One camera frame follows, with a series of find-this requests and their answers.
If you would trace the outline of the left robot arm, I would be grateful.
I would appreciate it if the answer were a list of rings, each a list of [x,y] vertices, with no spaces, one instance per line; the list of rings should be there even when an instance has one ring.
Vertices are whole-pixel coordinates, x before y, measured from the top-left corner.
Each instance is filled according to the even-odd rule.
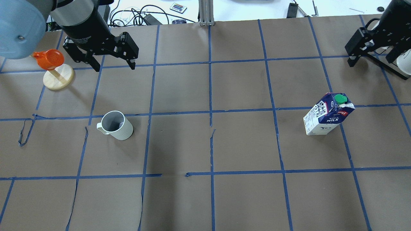
[[[1,56],[23,59],[31,55],[46,32],[52,17],[66,33],[64,50],[77,63],[95,71],[95,56],[111,55],[135,69],[139,48],[128,32],[114,36],[98,8],[112,0],[2,0],[0,2]]]

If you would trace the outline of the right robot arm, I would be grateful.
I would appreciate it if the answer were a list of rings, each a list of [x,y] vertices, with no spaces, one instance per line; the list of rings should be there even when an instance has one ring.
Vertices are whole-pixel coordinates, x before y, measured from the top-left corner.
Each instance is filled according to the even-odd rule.
[[[378,20],[378,25],[368,29],[375,21],[373,18],[364,26],[359,27],[345,50],[349,55],[348,65],[354,67],[361,56],[381,47],[392,47],[386,55],[388,63],[393,63],[401,54],[410,50],[411,36],[411,4],[409,0],[392,0]]]

